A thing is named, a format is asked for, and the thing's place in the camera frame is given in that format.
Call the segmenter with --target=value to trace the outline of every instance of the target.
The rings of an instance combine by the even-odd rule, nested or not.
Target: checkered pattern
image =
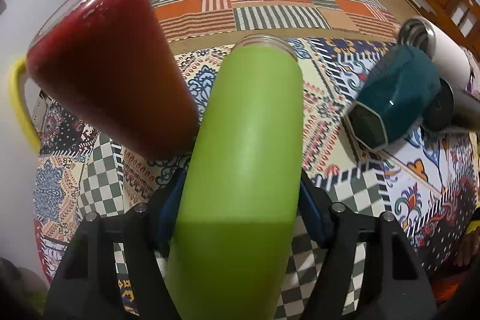
[[[356,213],[378,217],[385,211],[385,204],[380,185],[385,179],[375,168],[368,171],[348,171],[348,175],[339,175],[332,183],[329,179],[327,192],[333,202],[340,201]],[[295,221],[291,256],[286,266],[286,276],[278,298],[275,319],[298,319],[305,309],[308,299],[322,268],[326,250],[310,240],[300,216]],[[357,308],[362,287],[365,266],[365,244],[358,243],[351,275],[349,292],[345,299],[343,313],[350,313]]]
[[[78,212],[102,217],[123,214],[123,173],[120,147],[100,134],[82,172]]]
[[[115,254],[115,266],[117,274],[122,276],[128,275],[127,263],[125,261],[125,250],[123,243],[113,243],[113,253]],[[158,268],[163,277],[165,277],[165,270],[167,269],[167,259],[162,257],[158,251],[154,251],[157,259]]]

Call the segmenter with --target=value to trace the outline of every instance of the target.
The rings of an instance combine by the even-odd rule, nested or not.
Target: screw
[[[143,213],[144,211],[147,210],[147,204],[145,202],[139,202],[138,204],[136,204],[133,209],[137,212],[137,213]]]
[[[341,213],[341,212],[345,211],[345,205],[342,204],[341,202],[334,202],[332,204],[332,209],[334,211],[336,211],[337,213]]]
[[[95,211],[90,211],[85,215],[85,219],[90,222],[92,222],[96,218],[97,218],[97,212]]]
[[[395,221],[395,216],[393,216],[393,213],[390,211],[384,211],[382,213],[382,216],[387,221],[390,221],[390,222]]]

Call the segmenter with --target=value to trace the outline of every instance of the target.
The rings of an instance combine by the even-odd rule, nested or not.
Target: red tumbler
[[[26,66],[48,95],[146,159],[194,144],[197,107],[149,0],[68,0]]]

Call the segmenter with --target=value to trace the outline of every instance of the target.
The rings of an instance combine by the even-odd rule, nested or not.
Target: green tumbler
[[[277,306],[302,169],[303,81],[283,40],[223,60],[191,157],[166,267],[183,320],[267,320]]]

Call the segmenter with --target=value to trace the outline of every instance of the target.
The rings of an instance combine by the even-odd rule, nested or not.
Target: yellow cup handle
[[[11,106],[15,112],[20,128],[25,134],[28,143],[36,153],[40,152],[40,138],[35,130],[28,110],[23,105],[22,98],[20,97],[19,78],[26,71],[25,57],[18,59],[10,69],[10,75],[8,80],[8,91],[10,95]]]

